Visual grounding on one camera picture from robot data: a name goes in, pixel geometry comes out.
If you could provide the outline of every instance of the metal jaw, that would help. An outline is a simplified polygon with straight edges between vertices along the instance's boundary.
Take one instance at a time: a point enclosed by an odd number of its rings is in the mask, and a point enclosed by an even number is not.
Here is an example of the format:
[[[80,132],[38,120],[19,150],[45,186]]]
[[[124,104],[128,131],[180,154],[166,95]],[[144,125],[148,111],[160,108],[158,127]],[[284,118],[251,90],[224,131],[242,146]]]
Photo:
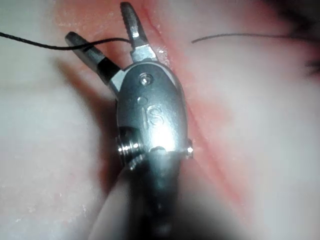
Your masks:
[[[142,61],[158,61],[156,53],[150,47],[145,31],[132,5],[128,2],[122,2],[120,8],[124,25],[131,41],[132,61],[134,63]],[[65,41],[71,47],[88,43],[83,37],[75,32],[69,32],[65,36]],[[118,97],[125,72],[95,46],[74,50],[73,52],[84,64],[96,72],[102,81],[107,86],[110,86],[115,97]]]
[[[133,64],[121,69],[96,47],[74,53],[109,86],[117,100],[118,153],[139,176],[153,235],[170,231],[180,161],[192,158],[185,97],[179,80],[161,64],[128,2],[120,4]],[[87,41],[74,32],[70,46]]]

